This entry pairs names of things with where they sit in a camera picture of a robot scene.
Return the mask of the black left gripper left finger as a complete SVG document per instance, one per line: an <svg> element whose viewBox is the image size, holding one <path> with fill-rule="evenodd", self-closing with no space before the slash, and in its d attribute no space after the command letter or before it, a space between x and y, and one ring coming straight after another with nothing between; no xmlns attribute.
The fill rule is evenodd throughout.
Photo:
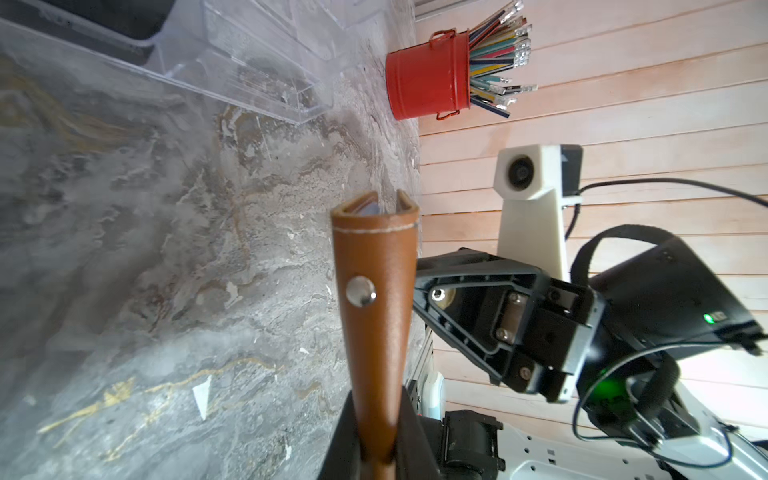
<svg viewBox="0 0 768 480"><path fill-rule="evenodd" d="M359 480L360 474L360 439L353 394L349 392L317 479Z"/></svg>

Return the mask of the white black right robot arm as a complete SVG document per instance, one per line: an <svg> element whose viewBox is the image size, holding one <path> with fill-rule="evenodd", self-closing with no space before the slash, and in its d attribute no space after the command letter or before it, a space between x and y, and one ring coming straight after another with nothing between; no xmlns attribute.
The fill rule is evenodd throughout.
<svg viewBox="0 0 768 480"><path fill-rule="evenodd" d="M599 274L602 239L647 249ZM413 309L493 385L571 404L593 433L548 440L472 410L423 419L445 479L763 479L767 451L681 383L680 361L760 355L761 325L678 236L620 225L568 279L467 248L417 264Z"/></svg>

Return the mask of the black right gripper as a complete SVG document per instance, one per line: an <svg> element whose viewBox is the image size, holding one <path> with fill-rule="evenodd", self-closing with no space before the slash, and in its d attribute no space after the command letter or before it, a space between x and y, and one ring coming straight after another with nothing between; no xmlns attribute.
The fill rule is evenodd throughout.
<svg viewBox="0 0 768 480"><path fill-rule="evenodd" d="M604 440L702 436L704 424L677 393L679 361L720 347L760 355L764 331L679 237L641 225L607 236L647 249L589 277L591 241L572 282L468 248L421 258L413 310L491 383L551 403L577 396ZM499 340L508 316L516 326Z"/></svg>

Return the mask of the brown leather card holder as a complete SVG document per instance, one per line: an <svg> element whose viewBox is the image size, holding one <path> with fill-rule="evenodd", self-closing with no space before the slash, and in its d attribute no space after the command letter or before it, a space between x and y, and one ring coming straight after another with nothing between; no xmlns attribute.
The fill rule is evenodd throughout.
<svg viewBox="0 0 768 480"><path fill-rule="evenodd" d="M361 478L396 476L419 207L403 190L392 213L375 192L331 212L340 317L360 440Z"/></svg>

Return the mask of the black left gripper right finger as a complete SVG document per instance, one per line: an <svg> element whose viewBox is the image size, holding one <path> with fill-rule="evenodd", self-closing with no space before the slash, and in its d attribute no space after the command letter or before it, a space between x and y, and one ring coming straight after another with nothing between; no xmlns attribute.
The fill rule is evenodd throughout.
<svg viewBox="0 0 768 480"><path fill-rule="evenodd" d="M439 480L440 473L432 448L415 413L407 389L401 389L395 472L397 480Z"/></svg>

